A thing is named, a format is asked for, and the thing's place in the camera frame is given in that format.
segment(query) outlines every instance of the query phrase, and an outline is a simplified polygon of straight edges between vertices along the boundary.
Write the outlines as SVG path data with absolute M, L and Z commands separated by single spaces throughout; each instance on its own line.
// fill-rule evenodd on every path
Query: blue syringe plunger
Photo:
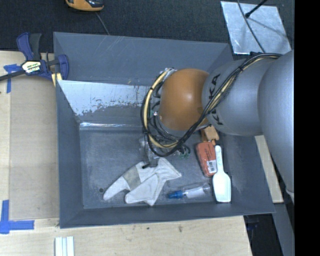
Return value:
M 184 193 L 182 190 L 177 190 L 175 192 L 168 194 L 168 198 L 170 198 L 170 199 L 174 199 L 174 198 L 179 199 L 179 198 L 183 198 L 183 197 L 184 197 Z

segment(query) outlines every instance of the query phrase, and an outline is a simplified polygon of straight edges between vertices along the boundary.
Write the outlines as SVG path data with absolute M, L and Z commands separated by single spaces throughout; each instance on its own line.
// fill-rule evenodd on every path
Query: blue tape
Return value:
M 0 234 L 9 234 L 11 230 L 34 230 L 34 220 L 9 220 L 9 200 L 2 201 Z
M 17 64 L 5 65 L 3 68 L 5 69 L 5 71 L 7 71 L 8 74 L 22 70 L 22 68 Z M 8 82 L 6 84 L 6 93 L 8 94 L 10 92 L 11 92 L 11 78 L 8 79 Z

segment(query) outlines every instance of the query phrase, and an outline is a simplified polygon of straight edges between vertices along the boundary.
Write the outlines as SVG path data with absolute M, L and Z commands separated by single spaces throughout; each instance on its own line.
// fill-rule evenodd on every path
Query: clamp handle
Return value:
M 60 73 L 63 80 L 66 80 L 69 74 L 69 61 L 67 55 L 60 54 L 58 56 L 58 61 L 60 64 Z
M 42 34 L 29 32 L 22 33 L 16 39 L 19 51 L 23 53 L 26 61 L 40 60 L 39 41 Z

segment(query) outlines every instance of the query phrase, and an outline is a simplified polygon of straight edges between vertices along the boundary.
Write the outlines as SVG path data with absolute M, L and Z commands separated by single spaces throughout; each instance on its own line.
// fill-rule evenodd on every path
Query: white cloth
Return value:
M 144 165 L 139 162 L 130 168 L 105 191 L 103 199 L 108 200 L 122 190 L 129 190 L 131 192 L 125 196 L 127 204 L 144 201 L 153 206 L 166 181 L 181 177 L 181 173 L 163 157 L 156 167 L 143 169 Z

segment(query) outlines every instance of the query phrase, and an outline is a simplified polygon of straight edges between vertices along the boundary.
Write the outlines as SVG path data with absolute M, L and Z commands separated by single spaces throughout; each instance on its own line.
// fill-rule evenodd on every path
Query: small orange object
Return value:
M 219 134 L 216 130 L 216 128 L 213 126 L 213 125 L 210 125 L 206 128 L 203 129 L 206 137 L 208 138 L 208 141 L 211 141 L 211 140 L 219 140 Z
M 204 176 L 212 177 L 217 172 L 216 151 L 213 143 L 211 141 L 198 143 L 195 151 Z
M 65 0 L 66 4 L 76 10 L 97 12 L 104 7 L 104 0 Z

